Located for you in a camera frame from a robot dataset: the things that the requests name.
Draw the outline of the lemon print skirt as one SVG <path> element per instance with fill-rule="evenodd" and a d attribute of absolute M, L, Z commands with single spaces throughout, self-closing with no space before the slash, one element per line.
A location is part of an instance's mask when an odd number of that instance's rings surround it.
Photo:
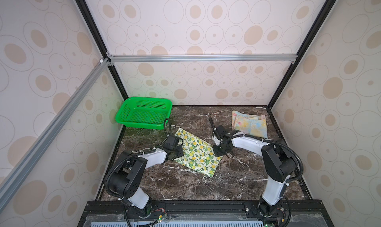
<path fill-rule="evenodd" d="M 174 161 L 193 171 L 213 177 L 222 158 L 214 154 L 212 146 L 182 128 L 176 131 L 176 136 L 183 140 L 184 155 Z"/>

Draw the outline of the pastel floral skirt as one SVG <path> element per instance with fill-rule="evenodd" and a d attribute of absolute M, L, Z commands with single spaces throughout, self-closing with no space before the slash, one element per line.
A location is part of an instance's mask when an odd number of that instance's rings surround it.
<path fill-rule="evenodd" d="M 232 111 L 232 128 L 245 134 L 268 138 L 267 121 L 264 115 L 249 115 Z"/>

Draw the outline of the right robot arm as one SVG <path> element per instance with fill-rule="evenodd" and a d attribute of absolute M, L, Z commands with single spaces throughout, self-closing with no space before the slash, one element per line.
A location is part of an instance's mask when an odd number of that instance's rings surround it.
<path fill-rule="evenodd" d="M 304 166 L 301 158 L 281 139 L 270 140 L 245 134 L 238 130 L 226 130 L 223 126 L 212 127 L 216 157 L 231 154 L 233 148 L 240 148 L 262 157 L 268 175 L 260 206 L 275 208 L 283 198 L 290 182 L 302 177 Z"/>

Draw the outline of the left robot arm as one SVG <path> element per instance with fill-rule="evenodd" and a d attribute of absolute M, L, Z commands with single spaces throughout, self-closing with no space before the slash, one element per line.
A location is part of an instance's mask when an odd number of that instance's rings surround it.
<path fill-rule="evenodd" d="M 139 210 L 149 209 L 150 197 L 140 188 L 144 171 L 182 157 L 183 144 L 182 138 L 170 134 L 158 147 L 123 151 L 105 176 L 105 190 L 124 205 Z"/>

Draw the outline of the green plastic basket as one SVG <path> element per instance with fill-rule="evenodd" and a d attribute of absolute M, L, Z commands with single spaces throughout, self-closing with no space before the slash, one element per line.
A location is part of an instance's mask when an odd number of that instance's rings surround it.
<path fill-rule="evenodd" d="M 163 130 L 172 107 L 168 99 L 131 97 L 123 102 L 115 120 L 128 128 Z"/>

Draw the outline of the horizontal aluminium back rail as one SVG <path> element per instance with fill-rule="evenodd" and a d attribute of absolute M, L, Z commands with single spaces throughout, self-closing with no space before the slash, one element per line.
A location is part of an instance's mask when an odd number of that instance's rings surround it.
<path fill-rule="evenodd" d="M 111 62 L 295 61 L 296 54 L 111 55 Z"/>

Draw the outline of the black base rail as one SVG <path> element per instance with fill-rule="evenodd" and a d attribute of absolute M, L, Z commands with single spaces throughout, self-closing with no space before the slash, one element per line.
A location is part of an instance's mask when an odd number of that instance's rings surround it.
<path fill-rule="evenodd" d="M 140 217 L 119 201 L 90 201 L 79 227 L 332 227 L 322 201 L 282 200 L 270 217 L 258 201 L 154 201 Z"/>

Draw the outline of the diagonal aluminium left rail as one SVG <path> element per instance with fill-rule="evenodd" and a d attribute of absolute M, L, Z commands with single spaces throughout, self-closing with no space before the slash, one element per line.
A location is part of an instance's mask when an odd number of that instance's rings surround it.
<path fill-rule="evenodd" d="M 13 169 L 9 177 L 1 186 L 1 211 L 8 205 L 18 189 L 21 187 L 25 179 L 34 169 L 40 158 L 49 148 L 52 141 L 61 131 L 68 119 L 79 106 L 80 102 L 87 95 L 98 77 L 108 67 L 110 58 L 103 58 L 101 62 L 90 72 L 84 82 L 73 93 L 66 102 L 64 107 L 56 115 L 56 117 L 47 126 L 44 132 L 37 138 L 31 149 L 24 155 L 17 166 Z"/>

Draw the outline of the black left corner post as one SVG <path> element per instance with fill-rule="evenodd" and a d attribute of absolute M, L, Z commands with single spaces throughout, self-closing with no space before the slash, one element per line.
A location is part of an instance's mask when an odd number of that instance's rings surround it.
<path fill-rule="evenodd" d="M 102 57 L 110 59 L 111 57 L 109 56 L 108 49 L 106 48 L 106 45 L 105 45 L 103 38 L 100 34 L 100 31 L 98 29 L 98 26 L 96 25 L 95 20 L 92 17 L 91 11 L 90 11 L 86 1 L 85 0 L 74 0 L 74 1 L 76 2 L 77 6 L 81 12 L 83 19 L 84 19 L 87 27 L 89 28 L 89 31 L 90 31 L 90 33 L 91 33 L 91 35 L 92 35 L 92 37 L 96 43 L 98 50 L 101 53 Z M 128 97 L 126 89 L 122 83 L 122 79 L 119 76 L 119 73 L 117 72 L 117 69 L 112 62 L 110 62 L 108 69 L 112 75 L 112 78 L 114 79 L 114 82 L 117 85 L 117 88 L 119 89 L 119 91 L 122 95 L 122 98 L 124 100 L 128 99 L 129 97 Z"/>

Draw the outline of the black corner post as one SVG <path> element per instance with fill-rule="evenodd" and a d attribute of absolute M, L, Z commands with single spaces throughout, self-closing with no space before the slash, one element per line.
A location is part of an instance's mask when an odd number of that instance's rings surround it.
<path fill-rule="evenodd" d="M 92 35 L 92 37 L 96 43 L 98 50 L 101 53 L 102 57 L 110 59 L 111 57 L 109 56 L 108 49 L 106 48 L 106 45 L 105 45 L 103 38 L 100 34 L 100 31 L 98 29 L 98 26 L 96 25 L 95 20 L 92 17 L 91 11 L 90 11 L 86 1 L 85 0 L 74 0 L 74 1 L 76 2 L 77 6 L 81 12 L 83 19 L 84 19 L 87 27 L 89 28 L 89 31 L 90 31 L 90 33 L 91 33 L 91 35 Z M 129 97 L 128 97 L 126 89 L 122 83 L 122 79 L 119 76 L 119 73 L 117 72 L 117 69 L 112 62 L 110 62 L 108 69 L 112 75 L 112 78 L 114 79 L 114 82 L 117 85 L 117 88 L 119 89 L 119 91 L 122 95 L 122 98 L 124 100 L 128 99 Z"/>
<path fill-rule="evenodd" d="M 319 30 L 323 26 L 324 22 L 328 18 L 328 15 L 330 14 L 331 10 L 333 9 L 334 5 L 336 4 L 337 0 L 326 0 L 324 4 L 322 5 L 321 10 L 318 12 L 316 19 L 314 20 L 312 27 L 308 31 L 305 39 L 303 40 L 301 47 L 297 51 L 297 58 L 294 62 L 291 63 L 289 68 L 287 69 L 284 77 L 282 78 L 279 86 L 277 87 L 274 95 L 272 96 L 269 104 L 267 105 L 267 109 L 269 111 L 272 110 L 272 108 L 275 106 L 276 102 L 278 101 L 280 95 L 282 94 L 283 90 L 285 89 L 287 83 L 291 79 L 292 75 L 294 74 L 296 68 L 298 67 L 299 63 L 302 61 L 304 55 L 306 54 L 307 50 L 309 49 L 310 45 L 312 44 L 313 40 L 317 36 Z"/>

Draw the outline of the black right corner post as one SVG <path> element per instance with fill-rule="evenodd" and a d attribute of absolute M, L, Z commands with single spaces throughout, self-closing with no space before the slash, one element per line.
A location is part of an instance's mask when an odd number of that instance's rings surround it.
<path fill-rule="evenodd" d="M 282 94 L 283 90 L 285 89 L 287 83 L 291 79 L 292 75 L 294 74 L 296 68 L 298 67 L 299 63 L 302 61 L 304 55 L 306 54 L 307 50 L 309 49 L 310 45 L 312 44 L 313 40 L 317 36 L 319 30 L 323 26 L 324 22 L 328 18 L 328 15 L 330 14 L 331 10 L 333 9 L 334 5 L 336 4 L 337 0 L 326 0 L 324 4 L 322 5 L 321 10 L 318 12 L 316 19 L 314 20 L 312 27 L 308 31 L 305 39 L 303 40 L 301 47 L 297 51 L 297 58 L 294 62 L 291 63 L 289 68 L 287 69 L 284 77 L 282 78 L 279 86 L 277 87 L 274 95 L 272 96 L 269 104 L 267 105 L 267 109 L 269 111 L 272 110 L 272 108 L 275 106 L 276 102 L 278 101 L 280 95 Z"/>

